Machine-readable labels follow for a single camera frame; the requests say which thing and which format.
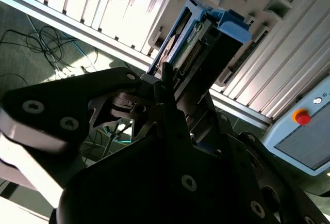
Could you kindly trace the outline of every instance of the black cable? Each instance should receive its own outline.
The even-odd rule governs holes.
[[[71,72],[69,68],[75,68],[75,69],[80,68],[80,67],[71,66],[63,60],[64,58],[63,46],[66,44],[70,44],[72,42],[80,41],[79,39],[73,37],[67,37],[67,38],[61,37],[59,31],[51,26],[43,26],[40,30],[37,30],[29,16],[28,18],[35,31],[29,34],[24,34],[13,29],[8,29],[3,33],[2,37],[0,38],[0,45],[1,44],[17,45],[17,46],[29,48],[34,53],[41,53],[44,55],[45,59],[47,60],[47,62],[55,72],[57,69],[60,70],[57,63],[61,63],[62,67],[66,68],[69,72]],[[17,35],[24,37],[25,44],[4,41],[5,36],[8,33],[15,33]],[[91,62],[91,66],[88,66],[86,68],[93,67],[94,64],[97,62],[98,50],[95,47],[94,50],[96,54],[95,62],[94,63]]]
[[[131,69],[127,62],[124,61],[124,64],[128,67],[128,69]]]
[[[97,138],[97,134],[98,133],[100,133],[100,135],[101,135],[101,145],[100,146],[98,146],[98,144],[96,144],[96,138]],[[102,133],[100,131],[98,131],[98,130],[96,131],[94,140],[92,140],[92,138],[90,137],[90,135],[88,135],[88,137],[90,138],[91,142],[93,142],[93,143],[91,145],[91,148],[88,151],[87,156],[85,157],[85,162],[87,161],[87,158],[90,156],[90,154],[91,154],[91,152],[92,152],[93,149],[95,149],[95,148],[101,148],[103,146],[103,137],[102,137]]]
[[[16,73],[5,73],[5,74],[0,75],[0,78],[1,78],[1,77],[5,77],[5,76],[7,76],[7,75],[15,75],[15,76],[21,78],[27,86],[29,85],[29,84],[27,83],[27,81],[25,80],[25,78],[23,78],[22,76],[20,76],[19,74],[16,74]]]
[[[109,152],[109,150],[110,150],[110,147],[111,147],[111,144],[112,144],[112,141],[113,141],[113,140],[115,139],[115,137],[117,136],[116,131],[117,131],[117,129],[118,129],[119,123],[120,123],[120,121],[118,121],[118,122],[116,123],[116,125],[115,125],[115,127],[114,127],[114,129],[113,129],[113,131],[112,131],[112,133],[111,133],[111,135],[110,135],[110,138],[109,138],[109,140],[108,140],[108,143],[106,144],[105,149],[104,149],[104,152],[103,152],[103,154],[102,154],[102,158],[104,158],[104,157],[108,154],[108,152]]]

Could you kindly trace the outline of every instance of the floor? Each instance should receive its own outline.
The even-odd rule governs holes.
[[[31,20],[37,30],[46,26],[46,24],[34,18],[31,18]],[[23,34],[29,34],[34,30],[28,17],[24,13],[0,2],[0,34],[4,34],[4,32],[9,29]],[[47,31],[48,34],[52,34],[52,36],[55,35],[49,28],[45,28],[45,31]],[[65,38],[64,34],[59,33],[59,35],[61,36],[61,39]],[[142,75],[143,73],[134,66],[128,65],[102,51],[98,51],[97,61],[94,63],[97,56],[95,49],[84,42],[76,41],[76,44],[85,53],[85,55],[71,42],[64,45],[62,60],[74,68],[68,67],[68,69],[64,70],[64,73],[56,75],[53,67],[45,59],[43,53],[35,53],[27,47],[6,43],[10,42],[26,45],[25,39],[26,36],[21,36],[9,31],[6,33],[2,43],[0,44],[0,98],[10,89],[24,87],[26,84],[22,78],[24,78],[29,85],[34,85],[49,80],[59,79],[60,77],[66,77],[66,75],[79,75],[84,71],[93,72],[95,70],[103,70],[117,66],[130,67],[139,75]],[[28,44],[34,44],[34,46],[37,46],[35,42],[32,41],[32,38],[28,38],[27,42]],[[256,135],[259,139],[262,139],[262,136],[264,135],[262,130],[238,119],[229,113],[226,113],[225,111],[222,111],[222,113],[230,119],[236,133],[249,131]],[[124,126],[129,125],[128,120],[123,120],[122,122]],[[123,134],[117,142],[115,141],[111,144],[108,154],[124,148],[127,144],[121,141],[126,141],[129,139],[129,134]],[[83,155],[93,161],[99,160],[104,153],[108,141],[109,133],[105,130],[100,130],[90,134],[90,137],[86,139],[86,142],[82,147]],[[321,174],[319,177],[313,178],[306,176],[299,170],[292,168],[282,161],[279,163],[283,164],[287,172],[290,173],[294,180],[306,191],[319,194],[327,191],[329,188],[328,185],[330,183],[330,177],[326,175],[327,172]],[[322,212],[330,215],[330,201],[327,198],[320,198],[314,195],[309,196]]]

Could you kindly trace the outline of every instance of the green floor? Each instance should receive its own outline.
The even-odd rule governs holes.
[[[36,19],[32,18],[32,21],[37,29],[41,29],[43,26],[46,26],[46,24],[43,24]],[[28,34],[33,31],[33,28],[24,13],[0,2],[0,34],[4,34],[4,32],[9,29],[24,34]],[[35,53],[27,47],[5,43],[10,42],[26,44],[25,39],[26,38],[24,36],[20,36],[10,31],[5,35],[4,39],[2,40],[2,44],[0,44],[0,98],[6,91],[10,89],[25,86],[24,81],[20,77],[13,74],[18,74],[25,78],[29,85],[38,84],[49,79],[54,79],[55,77],[54,69],[46,61],[42,53]],[[94,48],[81,41],[78,41],[77,44],[93,63],[96,59],[96,52]],[[116,66],[127,67],[127,64],[121,60],[102,51],[98,52],[97,61],[93,66],[91,66],[90,60],[88,60],[86,56],[84,56],[72,43],[64,45],[63,52],[63,61],[76,67],[76,69],[71,68],[71,72],[69,70],[67,74],[79,73],[79,71],[81,71],[81,67],[90,72],[95,71],[95,69],[103,70]],[[131,65],[129,66],[139,75],[143,73],[141,70]],[[242,131],[249,131],[256,135],[258,138],[262,139],[264,131],[252,126],[247,122],[244,122],[243,120],[238,119],[229,113],[224,111],[223,113],[229,117],[236,133],[239,134]],[[104,134],[98,134],[95,142],[101,145],[102,136],[102,146],[99,148],[93,148],[90,151],[90,145],[94,142],[95,135],[95,133],[91,134],[91,138],[86,140],[87,143],[83,147],[84,155],[88,155],[88,157],[92,160],[98,160],[102,156],[104,147],[109,140],[109,138]],[[129,136],[123,135],[121,139],[129,139]],[[113,142],[110,147],[110,153],[115,152],[123,147],[125,147],[125,145],[118,142]],[[305,190],[314,193],[321,193],[327,191],[330,188],[330,177],[326,175],[328,171],[317,177],[309,177],[299,170],[287,165],[286,163],[281,163],[284,164],[287,172],[290,173],[294,180]],[[311,196],[311,198],[315,201],[322,212],[330,215],[330,201],[328,199],[315,196]]]

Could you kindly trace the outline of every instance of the bolt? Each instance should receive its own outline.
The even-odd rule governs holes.
[[[263,210],[263,208],[261,207],[261,205],[256,202],[256,201],[251,201],[250,203],[251,209],[252,211],[259,216],[261,219],[264,219],[265,217],[265,211]]]
[[[184,186],[184,188],[186,188],[189,191],[196,191],[197,189],[197,184],[194,178],[192,178],[192,176],[189,175],[183,175],[181,178],[181,183]]]
[[[127,75],[127,77],[129,79],[132,79],[132,80],[135,80],[136,79],[136,77],[133,74],[131,74],[131,73],[127,73],[126,75]]]
[[[253,135],[247,135],[247,136],[248,136],[248,138],[249,138],[251,141],[256,141],[256,138],[254,138]]]
[[[220,117],[221,117],[223,120],[228,121],[228,118],[227,118],[225,115],[221,114]]]
[[[79,127],[79,122],[73,117],[63,117],[60,121],[60,125],[65,130],[76,130]]]
[[[305,216],[305,220],[306,220],[307,224],[315,224],[315,222],[308,216]]]
[[[45,106],[36,100],[28,100],[23,103],[23,110],[30,114],[40,114],[45,110]]]

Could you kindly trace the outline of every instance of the black mechanical part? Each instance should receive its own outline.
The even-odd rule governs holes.
[[[203,49],[201,55],[190,68],[187,77],[175,91],[178,108],[189,115],[195,112],[199,101],[242,46],[242,43],[218,30],[215,30],[214,33],[213,35],[206,34],[206,37],[209,36],[207,40],[212,41],[212,43]],[[221,46],[226,49],[219,53]]]
[[[89,131],[116,120],[106,109],[111,98],[133,92],[140,85],[141,79],[133,71],[120,67],[9,91],[2,99],[0,115],[13,121],[0,123],[0,129],[8,138],[48,153],[74,150]],[[29,100],[42,103],[44,110],[37,114],[25,111],[22,106]],[[13,122],[28,126],[11,132]],[[63,123],[77,127],[66,129]]]
[[[232,46],[238,48],[240,44],[232,43]],[[207,57],[201,68],[206,69],[210,62],[211,58]],[[33,93],[28,88],[14,90],[5,96],[0,117],[7,114],[22,127],[45,133],[41,137],[47,138],[46,145],[30,144],[28,141],[35,139],[34,136],[10,138],[29,146],[29,153],[39,164],[44,164],[47,172],[57,167],[61,156],[67,159],[76,156],[74,148],[82,143],[88,130],[122,116],[136,119],[134,143],[80,170],[62,184],[64,192],[56,210],[58,224],[105,223],[132,217],[155,221],[159,216],[165,221],[179,217],[185,221],[227,223],[237,218],[238,222],[279,223],[275,211],[279,212],[281,223],[304,223],[308,218],[315,223],[329,223],[308,197],[275,167],[272,156],[256,137],[246,133],[237,136],[228,118],[216,113],[205,87],[216,79],[217,70],[202,70],[203,74],[195,71],[190,78],[193,82],[205,74],[210,77],[197,84],[196,91],[187,83],[179,107],[173,90],[172,67],[164,63],[161,81],[148,76],[141,81],[127,68],[116,68],[72,81],[37,85],[31,88]],[[105,78],[106,84],[95,86]],[[44,105],[44,110],[36,114],[40,118],[31,117],[31,122],[27,117],[32,113],[15,110],[27,100]],[[59,122],[65,116],[77,120],[79,127],[61,129]],[[74,126],[74,121],[67,125]],[[10,136],[10,129],[3,127],[7,129],[2,131]],[[52,148],[49,137],[65,144],[62,149],[59,144],[53,146],[55,155],[48,151]]]
[[[230,81],[230,79],[235,75],[237,70],[246,62],[246,60],[255,51],[255,49],[259,46],[259,44],[263,41],[263,39],[266,37],[267,34],[268,34],[268,31],[265,30],[265,32],[260,36],[258,41],[256,41],[256,42],[252,41],[250,43],[250,45],[245,49],[243,54],[237,59],[237,61],[234,63],[234,65],[229,67],[229,69],[231,70],[231,73],[228,76],[228,78],[224,81],[225,84],[227,84]]]

